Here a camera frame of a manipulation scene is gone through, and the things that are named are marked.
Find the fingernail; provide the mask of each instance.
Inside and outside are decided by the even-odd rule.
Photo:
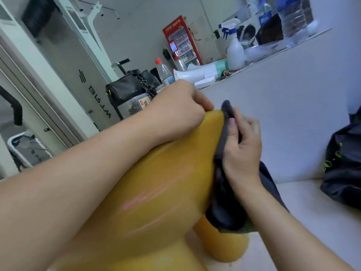
[[[230,118],[230,119],[229,119],[229,125],[230,125],[230,126],[236,125],[236,120],[235,120],[234,118]]]

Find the white spray bottle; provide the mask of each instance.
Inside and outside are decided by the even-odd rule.
[[[241,69],[246,65],[246,56],[241,43],[237,39],[237,27],[240,26],[241,21],[237,18],[230,19],[219,25],[222,29],[223,38],[231,37],[229,47],[227,49],[228,68],[230,70]]]

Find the red vending machine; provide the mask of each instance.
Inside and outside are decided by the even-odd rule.
[[[179,56],[186,66],[190,63],[203,65],[196,42],[183,16],[179,16],[165,27],[163,33],[173,51],[173,57]]]

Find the hand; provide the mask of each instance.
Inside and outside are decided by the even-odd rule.
[[[261,187],[259,160],[262,154],[261,130],[258,120],[244,117],[238,108],[233,108],[234,119],[229,120],[228,140],[224,148],[223,168],[236,193],[249,188]],[[242,142],[238,144],[238,130]]]
[[[179,139],[203,122],[206,111],[214,109],[212,102],[186,80],[178,80],[164,88],[144,109],[156,122],[161,142]]]

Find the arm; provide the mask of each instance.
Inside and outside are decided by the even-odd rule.
[[[259,231],[279,271],[352,271],[329,248],[304,228],[262,186],[259,160],[262,145],[259,123],[234,109],[223,166],[228,180]],[[238,144],[238,129],[242,142]]]
[[[204,94],[177,81],[133,117],[1,182],[1,269],[47,269],[138,159],[198,127],[211,109]]]

